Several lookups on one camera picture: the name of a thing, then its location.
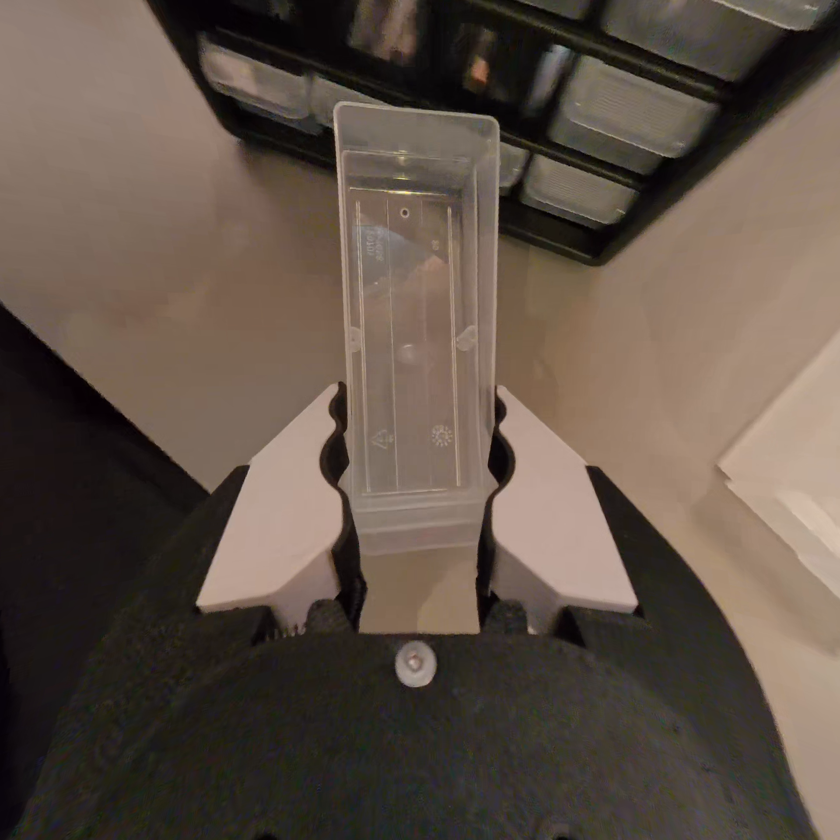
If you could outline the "bank of small clear drawers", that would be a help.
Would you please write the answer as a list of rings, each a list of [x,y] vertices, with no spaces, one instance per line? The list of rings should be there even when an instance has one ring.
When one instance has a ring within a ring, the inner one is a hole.
[[[195,2],[197,64],[237,110],[333,131],[344,102],[485,112],[502,195],[552,206],[553,157],[648,184],[709,144],[740,97],[838,35],[838,2]]]

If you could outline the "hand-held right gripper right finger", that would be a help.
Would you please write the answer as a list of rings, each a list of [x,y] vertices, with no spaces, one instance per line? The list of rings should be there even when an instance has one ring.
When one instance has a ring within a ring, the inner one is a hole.
[[[636,592],[585,460],[506,387],[501,442],[512,456],[490,503],[490,593],[552,635],[565,608],[635,614]]]

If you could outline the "large clear plastic bin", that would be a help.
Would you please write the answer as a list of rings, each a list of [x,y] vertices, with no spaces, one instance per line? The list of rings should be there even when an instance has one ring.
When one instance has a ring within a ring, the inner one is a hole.
[[[727,487],[839,596],[839,333],[719,458]]]

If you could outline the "clear plastic drawer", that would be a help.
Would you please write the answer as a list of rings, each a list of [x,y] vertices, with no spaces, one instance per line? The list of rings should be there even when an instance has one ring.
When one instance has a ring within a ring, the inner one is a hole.
[[[362,553],[475,545],[495,483],[499,125],[340,101],[333,132]]]

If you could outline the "black drawer cabinet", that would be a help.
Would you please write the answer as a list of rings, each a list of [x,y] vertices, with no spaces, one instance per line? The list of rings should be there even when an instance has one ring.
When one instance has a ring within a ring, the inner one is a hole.
[[[673,60],[675,48],[661,56],[653,48],[608,34],[610,2],[589,2],[581,18],[526,2],[417,2],[418,47],[402,69],[349,45],[351,15],[359,2],[290,2],[288,14],[270,12],[269,2],[146,4],[217,121],[236,139],[257,148],[277,151],[324,171],[335,170],[334,147],[328,145],[325,129],[317,129],[312,139],[306,140],[304,129],[249,111],[235,104],[231,93],[213,92],[200,69],[200,35],[282,70],[311,70],[388,104],[455,112],[489,109],[489,114],[500,120],[504,142],[637,190],[640,198],[629,219],[608,224],[604,233],[585,233],[582,222],[550,220],[547,211],[526,209],[519,186],[512,189],[513,197],[501,199],[503,235],[590,266],[605,264],[641,235],[777,112],[834,68],[839,55],[838,2],[829,2],[826,16],[815,27],[774,36],[773,44],[741,80],[724,80],[716,72],[709,74],[682,59]],[[505,55],[502,68],[516,76],[518,85],[508,103],[491,104],[486,94],[455,89],[455,70],[466,63],[466,28],[479,25],[502,35],[497,53]],[[651,175],[634,175],[628,164],[607,162],[594,153],[549,140],[548,106],[535,117],[515,115],[514,107],[523,101],[525,81],[532,81],[536,74],[537,48],[548,47],[550,41],[718,106],[699,149],[679,157],[676,163],[658,164]]]

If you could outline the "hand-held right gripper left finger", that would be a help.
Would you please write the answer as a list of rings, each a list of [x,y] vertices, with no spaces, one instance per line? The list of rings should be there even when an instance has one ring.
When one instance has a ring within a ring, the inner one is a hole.
[[[343,512],[321,454],[338,430],[329,385],[248,463],[223,535],[196,598],[204,614],[267,606],[307,614],[340,594],[332,549]]]

